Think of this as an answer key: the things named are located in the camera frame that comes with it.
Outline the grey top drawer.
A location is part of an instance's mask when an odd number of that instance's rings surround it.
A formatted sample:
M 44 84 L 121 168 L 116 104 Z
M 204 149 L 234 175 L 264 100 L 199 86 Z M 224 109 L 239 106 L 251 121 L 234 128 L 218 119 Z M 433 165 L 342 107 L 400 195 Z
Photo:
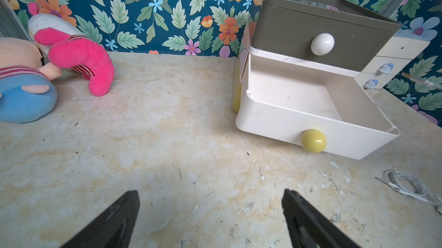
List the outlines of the grey top drawer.
M 318 15 L 263 4 L 251 45 L 292 58 L 361 72 L 397 31 L 398 25 L 378 29 Z M 334 47 L 323 56 L 311 50 L 320 34 L 334 38 Z

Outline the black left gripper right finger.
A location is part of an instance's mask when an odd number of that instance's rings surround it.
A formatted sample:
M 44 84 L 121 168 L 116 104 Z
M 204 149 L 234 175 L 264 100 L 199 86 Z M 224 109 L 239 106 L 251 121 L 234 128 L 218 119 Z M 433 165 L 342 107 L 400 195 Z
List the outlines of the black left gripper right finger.
M 359 248 L 295 190 L 284 190 L 282 208 L 294 248 Z

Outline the white earphones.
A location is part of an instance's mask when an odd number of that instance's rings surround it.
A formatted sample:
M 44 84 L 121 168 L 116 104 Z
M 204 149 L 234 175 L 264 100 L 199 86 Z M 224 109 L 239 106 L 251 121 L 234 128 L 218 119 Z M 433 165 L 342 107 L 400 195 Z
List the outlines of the white earphones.
M 417 176 L 392 169 L 385 170 L 381 177 L 375 179 L 404 197 L 431 204 L 439 215 L 442 214 L 442 199 L 430 191 Z

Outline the white drawer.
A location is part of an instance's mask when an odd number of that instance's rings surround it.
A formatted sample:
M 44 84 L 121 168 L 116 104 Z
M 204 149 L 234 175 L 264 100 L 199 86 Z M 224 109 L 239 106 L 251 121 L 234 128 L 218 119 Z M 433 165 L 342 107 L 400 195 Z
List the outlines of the white drawer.
M 236 126 L 245 132 L 301 144 L 302 134 L 325 135 L 325 151 L 362 159 L 401 133 L 354 77 L 254 48 L 241 64 Z

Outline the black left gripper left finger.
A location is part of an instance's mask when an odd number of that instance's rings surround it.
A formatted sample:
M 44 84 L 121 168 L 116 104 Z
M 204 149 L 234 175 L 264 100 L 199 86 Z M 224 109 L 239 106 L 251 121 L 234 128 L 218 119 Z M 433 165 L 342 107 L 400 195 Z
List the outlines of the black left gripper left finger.
M 129 190 L 120 196 L 63 248 L 127 248 L 140 208 L 139 193 Z

